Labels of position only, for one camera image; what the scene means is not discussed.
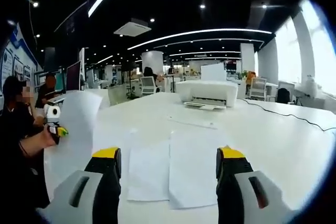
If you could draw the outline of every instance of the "black ceiling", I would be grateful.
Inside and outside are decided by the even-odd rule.
[[[42,49],[65,44],[78,48],[88,47],[86,58],[89,59],[88,64],[92,64],[110,55],[113,57],[104,63],[136,60],[146,49],[163,51],[165,56],[201,50],[240,51],[239,45],[242,41],[224,40],[224,38],[251,39],[255,50],[258,50],[263,43],[255,40],[267,43],[274,34],[222,31],[179,36],[133,50],[127,50],[127,48],[151,39],[202,29],[250,28],[275,32],[295,11],[299,0],[104,0],[90,18],[87,11],[95,0],[34,1],[40,2],[38,8],[31,9],[34,33],[40,34],[37,46],[30,27],[28,1],[19,2],[21,11],[19,16],[11,13],[9,15],[17,17],[20,21],[24,36],[32,51],[35,51],[36,58],[43,63],[44,53],[40,52]],[[82,8],[54,32],[69,14],[85,2]],[[200,4],[204,4],[206,8],[200,9]],[[270,8],[263,9],[262,4]],[[152,30],[137,37],[119,37],[113,34],[131,18],[148,22]],[[150,23],[151,18],[155,18],[154,23]],[[69,32],[69,27],[72,27],[73,33]],[[214,40],[186,42],[165,47],[166,44],[200,39]],[[239,55],[228,53],[227,56]],[[184,58],[190,58],[190,55],[185,55],[182,59]]]

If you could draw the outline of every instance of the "white paper sheet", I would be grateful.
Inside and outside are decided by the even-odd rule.
[[[84,170],[92,157],[93,129],[102,98],[77,91],[67,95],[59,123],[69,135],[59,145],[45,149],[44,170],[49,199],[55,188],[77,170]]]
[[[169,201],[173,209],[217,204],[216,153],[228,144],[218,130],[198,128],[171,138]]]
[[[127,200],[168,200],[168,182],[168,141],[131,149]]]

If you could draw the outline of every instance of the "black chair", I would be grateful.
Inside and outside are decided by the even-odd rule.
[[[291,102],[290,92],[285,88],[279,89],[277,94],[277,102],[284,104],[288,104],[289,102]]]

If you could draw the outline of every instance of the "window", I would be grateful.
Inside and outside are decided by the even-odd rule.
[[[309,0],[303,0],[300,6],[313,47],[315,81],[323,91],[336,94],[336,83],[332,77],[336,69],[336,55],[327,29]]]
[[[276,32],[278,79],[301,82],[301,54],[298,36],[291,17]]]

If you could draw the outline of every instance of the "computer monitor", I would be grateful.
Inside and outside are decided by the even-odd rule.
[[[67,91],[80,90],[80,61],[67,68]]]
[[[169,68],[168,69],[168,74],[174,74],[174,68]]]

